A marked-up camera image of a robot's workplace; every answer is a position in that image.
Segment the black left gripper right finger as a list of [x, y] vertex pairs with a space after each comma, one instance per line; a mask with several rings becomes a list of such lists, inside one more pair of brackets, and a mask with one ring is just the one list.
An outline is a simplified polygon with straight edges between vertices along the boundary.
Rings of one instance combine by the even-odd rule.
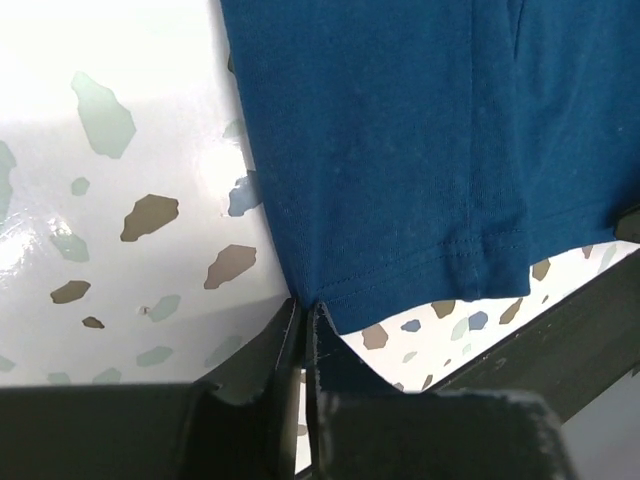
[[337, 334], [324, 304], [307, 327], [315, 479], [572, 479], [555, 414], [504, 390], [404, 393]]

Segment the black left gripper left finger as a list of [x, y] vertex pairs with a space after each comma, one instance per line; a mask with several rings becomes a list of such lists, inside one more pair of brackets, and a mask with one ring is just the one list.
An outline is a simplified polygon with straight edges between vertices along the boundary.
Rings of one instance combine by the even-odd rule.
[[302, 312], [192, 383], [11, 387], [1, 392], [5, 479], [290, 479]]

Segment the blue printed t-shirt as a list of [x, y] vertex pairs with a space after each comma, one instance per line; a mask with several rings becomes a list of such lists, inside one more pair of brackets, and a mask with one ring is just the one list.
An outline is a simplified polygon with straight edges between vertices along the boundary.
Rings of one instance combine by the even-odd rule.
[[225, 1], [292, 294], [341, 334], [637, 241], [639, 4]]

